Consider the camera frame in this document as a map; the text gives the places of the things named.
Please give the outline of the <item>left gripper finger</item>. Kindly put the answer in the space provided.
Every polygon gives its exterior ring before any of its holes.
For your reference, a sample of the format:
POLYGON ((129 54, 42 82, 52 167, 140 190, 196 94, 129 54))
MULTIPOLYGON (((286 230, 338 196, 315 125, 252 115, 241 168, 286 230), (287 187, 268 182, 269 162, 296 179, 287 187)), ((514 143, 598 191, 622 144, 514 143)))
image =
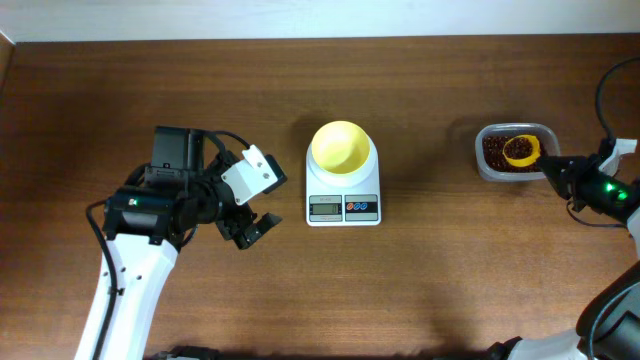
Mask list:
POLYGON ((253 246, 269 230, 282 222, 283 218, 272 213, 266 213, 257 222, 252 218, 242 221, 239 229, 233 234, 232 240, 240 250, 253 246))
POLYGON ((269 194, 283 185, 287 181, 287 176, 273 155, 268 154, 265 156, 265 159, 271 170, 273 171, 276 179, 276 181, 272 185, 270 185, 263 191, 264 194, 269 194))

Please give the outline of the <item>yellow measuring scoop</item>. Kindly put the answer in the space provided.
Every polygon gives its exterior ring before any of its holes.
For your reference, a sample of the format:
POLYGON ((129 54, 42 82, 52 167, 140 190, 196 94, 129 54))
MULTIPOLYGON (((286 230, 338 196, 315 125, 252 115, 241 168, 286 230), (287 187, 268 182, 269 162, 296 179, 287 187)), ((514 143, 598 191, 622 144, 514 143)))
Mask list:
POLYGON ((536 136, 518 135, 511 138, 509 141, 505 143, 502 150, 502 154, 510 165, 514 167, 519 167, 519 168, 527 167, 534 164, 536 160, 541 156, 541 145, 536 136), (517 144, 520 144, 520 143, 529 144, 528 146, 529 152, 526 157, 514 158, 508 154, 507 152, 508 147, 511 146, 514 142, 516 142, 517 144))

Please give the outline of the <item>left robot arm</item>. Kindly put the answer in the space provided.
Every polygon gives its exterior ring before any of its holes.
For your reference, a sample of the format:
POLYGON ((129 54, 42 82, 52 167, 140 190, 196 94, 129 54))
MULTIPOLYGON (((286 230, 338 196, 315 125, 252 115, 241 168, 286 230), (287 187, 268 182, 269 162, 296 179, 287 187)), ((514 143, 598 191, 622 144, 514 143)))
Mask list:
POLYGON ((150 162, 99 201, 104 222, 86 210, 101 248, 100 276, 76 351, 78 359, 141 359, 157 302, 181 250, 213 224, 240 250, 281 217, 258 216, 249 202, 287 180, 272 155, 246 140, 235 155, 222 131, 158 126, 150 162))

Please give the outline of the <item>red beans pile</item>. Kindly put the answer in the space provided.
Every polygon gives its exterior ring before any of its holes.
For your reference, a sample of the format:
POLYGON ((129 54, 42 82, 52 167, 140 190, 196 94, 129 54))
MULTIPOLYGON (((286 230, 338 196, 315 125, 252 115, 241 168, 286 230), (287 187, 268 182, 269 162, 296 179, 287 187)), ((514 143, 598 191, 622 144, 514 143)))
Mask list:
MULTIPOLYGON (((536 166, 536 162, 530 166, 519 168, 519 167, 514 167, 510 165, 506 161, 506 159, 502 154, 502 150, 505 143, 513 137, 515 136, 486 136, 482 139, 481 145, 482 145, 485 162, 487 163, 487 165, 491 169, 498 172, 506 172, 506 173, 538 172, 539 168, 536 166)), ((546 155, 547 151, 544 144, 539 138, 538 140, 541 145, 541 156, 546 155)))

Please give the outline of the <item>red beans in scoop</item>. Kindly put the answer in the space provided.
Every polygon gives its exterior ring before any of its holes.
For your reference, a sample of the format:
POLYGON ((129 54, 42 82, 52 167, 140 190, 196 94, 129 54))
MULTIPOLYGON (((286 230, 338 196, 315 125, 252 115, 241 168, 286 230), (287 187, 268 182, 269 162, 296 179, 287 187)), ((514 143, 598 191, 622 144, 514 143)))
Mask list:
POLYGON ((522 160, 533 154, 533 145, 525 137, 514 137, 505 144, 503 152, 506 158, 522 160))

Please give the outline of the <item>pale yellow plastic bowl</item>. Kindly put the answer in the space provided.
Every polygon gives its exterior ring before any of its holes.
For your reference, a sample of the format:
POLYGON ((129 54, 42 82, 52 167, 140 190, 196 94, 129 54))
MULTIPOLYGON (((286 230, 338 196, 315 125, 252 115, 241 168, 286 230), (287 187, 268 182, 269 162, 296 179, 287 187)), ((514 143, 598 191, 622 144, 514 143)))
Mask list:
POLYGON ((348 121, 323 125, 311 141, 311 155, 324 171, 346 175, 359 170, 368 160, 371 145, 366 132, 348 121))

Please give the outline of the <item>white digital kitchen scale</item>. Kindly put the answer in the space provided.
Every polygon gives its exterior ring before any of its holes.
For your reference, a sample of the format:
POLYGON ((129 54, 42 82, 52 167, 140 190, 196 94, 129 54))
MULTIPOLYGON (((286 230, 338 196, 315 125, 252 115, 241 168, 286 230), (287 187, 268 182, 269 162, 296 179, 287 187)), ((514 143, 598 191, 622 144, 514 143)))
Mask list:
POLYGON ((306 156, 306 222, 312 227, 376 226, 382 220, 378 152, 367 136, 369 155, 349 174, 322 169, 308 148, 306 156))

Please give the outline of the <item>clear plastic bean container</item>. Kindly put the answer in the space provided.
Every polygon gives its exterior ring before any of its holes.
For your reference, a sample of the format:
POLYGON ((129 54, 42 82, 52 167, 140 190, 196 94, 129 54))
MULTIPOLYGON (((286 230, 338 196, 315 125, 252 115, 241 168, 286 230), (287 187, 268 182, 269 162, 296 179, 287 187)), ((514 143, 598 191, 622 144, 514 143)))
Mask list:
POLYGON ((534 135, 552 156, 561 154, 556 134, 547 126, 537 123, 501 123, 484 127, 475 139, 475 155, 479 175, 490 182, 528 182, 545 180, 542 172, 512 173, 499 172, 491 168, 484 155, 482 140, 488 136, 534 135))

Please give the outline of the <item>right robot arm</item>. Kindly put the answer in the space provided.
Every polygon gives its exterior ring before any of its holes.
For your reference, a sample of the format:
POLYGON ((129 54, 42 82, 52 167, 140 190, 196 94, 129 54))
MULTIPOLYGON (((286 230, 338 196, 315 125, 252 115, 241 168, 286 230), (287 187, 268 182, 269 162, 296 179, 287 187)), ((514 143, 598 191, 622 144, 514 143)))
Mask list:
MULTIPOLYGON (((543 156, 537 166, 567 208, 592 208, 639 239, 639 183, 625 184, 599 169, 600 157, 543 156)), ((639 265, 634 264, 596 296, 573 330, 542 339, 512 338, 484 355, 498 360, 637 359, 639 265)))

